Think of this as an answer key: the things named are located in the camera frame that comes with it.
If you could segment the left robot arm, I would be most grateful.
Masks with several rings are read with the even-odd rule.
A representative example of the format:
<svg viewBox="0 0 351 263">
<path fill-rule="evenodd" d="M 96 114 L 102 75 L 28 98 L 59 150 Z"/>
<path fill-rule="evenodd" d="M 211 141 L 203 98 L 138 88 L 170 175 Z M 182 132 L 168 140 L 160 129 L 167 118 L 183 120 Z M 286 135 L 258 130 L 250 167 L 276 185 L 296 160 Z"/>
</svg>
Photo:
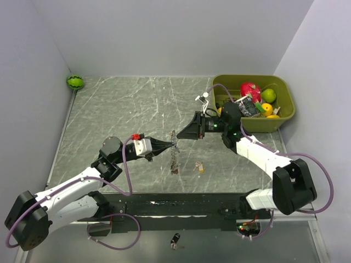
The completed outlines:
<svg viewBox="0 0 351 263">
<path fill-rule="evenodd" d="M 17 196 L 4 222 L 8 229 L 6 247 L 28 251 L 73 221 L 106 218 L 109 203 L 99 190 L 110 186 L 126 197 L 131 196 L 127 162 L 138 159 L 151 162 L 171 147 L 175 147 L 174 142 L 144 134 L 133 134 L 125 142 L 115 136 L 106 138 L 98 158 L 73 178 L 36 194 L 25 191 Z"/>
</svg>

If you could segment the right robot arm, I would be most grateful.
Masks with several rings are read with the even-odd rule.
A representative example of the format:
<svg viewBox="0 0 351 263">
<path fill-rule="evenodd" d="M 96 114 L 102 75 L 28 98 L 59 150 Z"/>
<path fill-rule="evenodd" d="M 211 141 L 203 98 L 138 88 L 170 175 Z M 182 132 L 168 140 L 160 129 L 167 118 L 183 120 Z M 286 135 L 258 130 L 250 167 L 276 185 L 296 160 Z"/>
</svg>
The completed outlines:
<svg viewBox="0 0 351 263">
<path fill-rule="evenodd" d="M 260 145 L 253 135 L 245 135 L 239 105 L 226 102 L 220 116 L 207 117 L 197 111 L 192 121 L 177 134 L 178 139 L 198 140 L 206 133 L 220 133 L 224 145 L 264 171 L 272 187 L 246 193 L 240 204 L 241 215 L 254 217 L 260 209 L 277 209 L 285 215 L 316 200 L 317 192 L 307 163 L 292 160 Z"/>
</svg>

